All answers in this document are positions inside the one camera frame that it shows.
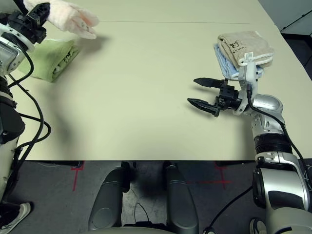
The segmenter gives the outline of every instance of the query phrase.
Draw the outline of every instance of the white table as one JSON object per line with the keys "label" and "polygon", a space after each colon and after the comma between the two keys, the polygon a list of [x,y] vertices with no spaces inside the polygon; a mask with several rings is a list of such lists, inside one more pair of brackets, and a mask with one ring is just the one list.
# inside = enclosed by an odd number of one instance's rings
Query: white table
{"label": "white table", "polygon": [[[98,39],[78,39],[46,24],[47,38],[77,39],[82,51],[56,83],[22,83],[52,126],[28,159],[253,160],[248,117],[228,110],[215,118],[187,101],[214,101],[218,90],[193,79],[223,79],[213,44],[219,34],[245,30],[258,31],[275,49],[258,90],[283,102],[293,142],[311,157],[311,80],[256,0],[76,2],[99,15]],[[11,92],[20,112],[38,116],[18,87]],[[20,143],[38,129],[34,121],[25,123]]]}

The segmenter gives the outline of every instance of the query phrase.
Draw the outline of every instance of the white tag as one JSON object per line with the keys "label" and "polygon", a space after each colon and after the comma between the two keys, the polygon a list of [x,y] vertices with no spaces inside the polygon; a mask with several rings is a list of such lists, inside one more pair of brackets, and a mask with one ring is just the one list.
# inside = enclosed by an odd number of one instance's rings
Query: white tag
{"label": "white tag", "polygon": [[253,52],[248,52],[244,54],[244,60],[245,62],[251,62],[254,58],[254,53]]}

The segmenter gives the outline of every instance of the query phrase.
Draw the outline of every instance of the folded towel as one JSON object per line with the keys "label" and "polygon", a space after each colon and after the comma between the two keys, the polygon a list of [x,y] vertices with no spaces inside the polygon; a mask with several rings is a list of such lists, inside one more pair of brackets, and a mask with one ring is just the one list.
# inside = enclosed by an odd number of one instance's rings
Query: folded towel
{"label": "folded towel", "polygon": [[256,31],[222,34],[218,36],[218,44],[222,54],[237,70],[246,66],[249,59],[256,65],[273,60],[274,49]]}
{"label": "folded towel", "polygon": [[[46,39],[29,54],[35,67],[31,76],[53,82],[78,53],[79,49],[74,46],[73,40]],[[29,62],[24,59],[19,70],[26,74],[29,69]]]}
{"label": "folded towel", "polygon": [[27,10],[31,11],[36,5],[50,3],[50,21],[61,31],[69,31],[82,38],[95,39],[96,33],[92,27],[98,24],[98,18],[90,11],[76,4],[63,0],[24,0]]}
{"label": "folded towel", "polygon": [[[223,76],[226,79],[238,80],[239,71],[234,67],[234,65],[229,61],[221,52],[219,45],[214,45],[215,55],[220,64],[220,68]],[[257,66],[257,78],[260,78],[263,75],[263,69],[260,66]]]}

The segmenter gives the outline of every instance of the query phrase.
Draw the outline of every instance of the floor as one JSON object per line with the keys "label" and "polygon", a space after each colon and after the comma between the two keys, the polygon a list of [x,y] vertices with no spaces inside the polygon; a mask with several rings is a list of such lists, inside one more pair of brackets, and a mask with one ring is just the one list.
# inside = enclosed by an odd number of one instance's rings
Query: floor
{"label": "floor", "polygon": [[[287,43],[305,65],[312,79],[312,49],[304,41],[288,39]],[[209,225],[222,207],[247,189],[252,182],[255,163],[218,167],[211,161],[179,161],[180,171],[194,198],[200,232]],[[19,182],[10,196],[13,202],[33,202],[33,211],[11,234],[79,234],[87,231],[88,219],[97,192],[106,175],[119,166],[117,161],[86,161],[83,168],[39,162],[26,162]],[[161,162],[138,162],[136,179],[124,194],[122,223],[133,224],[136,202],[143,205],[153,223],[166,222],[166,193],[161,187]],[[252,193],[234,203],[215,223],[218,234],[249,233],[252,217],[265,218]],[[138,206],[136,219],[146,220]]]}
{"label": "floor", "polygon": [[286,39],[286,42],[291,47],[312,80],[312,48],[304,40],[300,39]]}

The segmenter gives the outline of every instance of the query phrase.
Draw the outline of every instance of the pink plush glove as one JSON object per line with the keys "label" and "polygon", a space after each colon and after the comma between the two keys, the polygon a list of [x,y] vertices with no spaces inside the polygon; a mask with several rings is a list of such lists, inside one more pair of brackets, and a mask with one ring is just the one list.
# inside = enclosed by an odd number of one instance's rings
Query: pink plush glove
{"label": "pink plush glove", "polygon": [[24,0],[24,5],[31,11],[40,3],[50,3],[50,21],[61,31],[69,31],[82,38],[97,38],[93,26],[98,24],[98,18],[90,11],[82,9],[76,4],[63,0]]}

